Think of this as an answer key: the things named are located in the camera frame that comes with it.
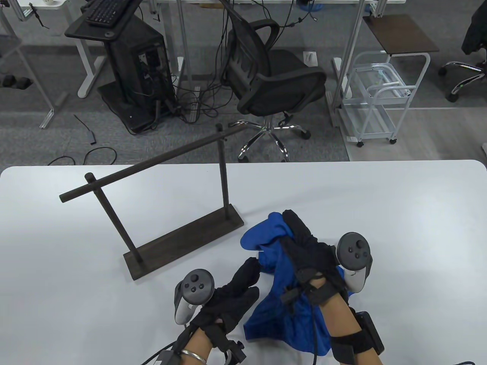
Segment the person's right hand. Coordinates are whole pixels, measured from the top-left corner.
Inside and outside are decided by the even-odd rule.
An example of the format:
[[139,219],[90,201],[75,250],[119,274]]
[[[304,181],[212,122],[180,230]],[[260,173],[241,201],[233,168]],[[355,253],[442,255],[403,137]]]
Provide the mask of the person's right hand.
[[285,210],[282,219],[292,236],[281,238],[280,245],[292,263],[299,291],[313,306],[325,304],[336,294],[348,304],[349,294],[337,269],[334,248],[319,242],[294,211]]

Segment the person's left hand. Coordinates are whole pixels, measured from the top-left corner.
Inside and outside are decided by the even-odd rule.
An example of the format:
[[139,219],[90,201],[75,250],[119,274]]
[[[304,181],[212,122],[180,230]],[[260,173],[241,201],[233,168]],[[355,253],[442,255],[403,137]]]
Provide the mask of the person's left hand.
[[214,291],[210,301],[202,307],[190,325],[205,332],[213,325],[225,334],[232,332],[259,299],[260,290],[256,284],[260,271],[258,259],[248,258],[230,282]]

